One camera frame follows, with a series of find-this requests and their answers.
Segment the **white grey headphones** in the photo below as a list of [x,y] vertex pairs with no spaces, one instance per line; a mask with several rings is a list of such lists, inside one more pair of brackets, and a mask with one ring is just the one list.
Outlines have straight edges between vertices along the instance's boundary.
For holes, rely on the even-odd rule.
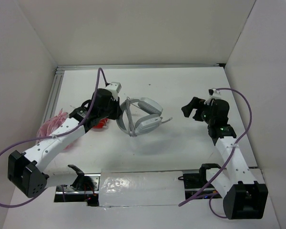
[[[140,110],[147,113],[146,116],[139,118],[133,122],[133,115],[130,106],[134,105]],[[163,121],[163,108],[155,101],[147,97],[130,98],[120,105],[122,110],[121,116],[116,120],[116,123],[121,131],[130,137],[137,137],[150,133],[157,129],[160,125],[170,122],[173,118]]]

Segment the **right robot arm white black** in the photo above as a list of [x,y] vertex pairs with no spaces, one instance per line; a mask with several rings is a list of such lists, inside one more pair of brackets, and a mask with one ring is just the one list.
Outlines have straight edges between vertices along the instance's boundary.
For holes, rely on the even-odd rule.
[[223,198],[223,208],[227,219],[261,219],[264,215],[268,189],[250,171],[238,146],[240,138],[228,124],[229,103],[222,99],[209,100],[194,97],[182,107],[185,117],[195,110],[193,119],[206,122],[208,134],[217,148],[224,164],[203,164],[199,170],[204,186],[193,196],[181,202],[183,206],[198,197],[212,185]]

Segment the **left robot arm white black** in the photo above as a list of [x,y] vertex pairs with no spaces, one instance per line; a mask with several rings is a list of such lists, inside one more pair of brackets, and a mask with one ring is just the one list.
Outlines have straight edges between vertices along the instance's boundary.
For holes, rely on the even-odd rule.
[[38,196],[51,177],[44,173],[48,164],[68,145],[85,135],[105,118],[115,120],[122,113],[118,93],[121,86],[111,83],[99,88],[93,95],[70,113],[65,122],[48,139],[20,153],[8,157],[8,179],[28,198]]

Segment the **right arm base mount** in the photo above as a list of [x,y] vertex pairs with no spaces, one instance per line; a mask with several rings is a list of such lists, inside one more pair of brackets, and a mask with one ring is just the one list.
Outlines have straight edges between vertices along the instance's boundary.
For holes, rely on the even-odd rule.
[[202,164],[199,170],[185,171],[180,177],[177,178],[178,180],[183,181],[185,199],[188,199],[193,196],[200,188],[202,188],[207,183],[206,171],[211,168],[220,169],[221,167],[218,164],[214,163]]

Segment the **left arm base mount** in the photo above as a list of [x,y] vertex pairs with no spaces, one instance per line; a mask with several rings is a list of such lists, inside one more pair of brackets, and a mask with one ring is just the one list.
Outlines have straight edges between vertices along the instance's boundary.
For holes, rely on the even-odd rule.
[[84,202],[89,207],[99,206],[100,173],[84,173],[75,165],[68,165],[71,170],[66,184],[55,190],[55,203]]

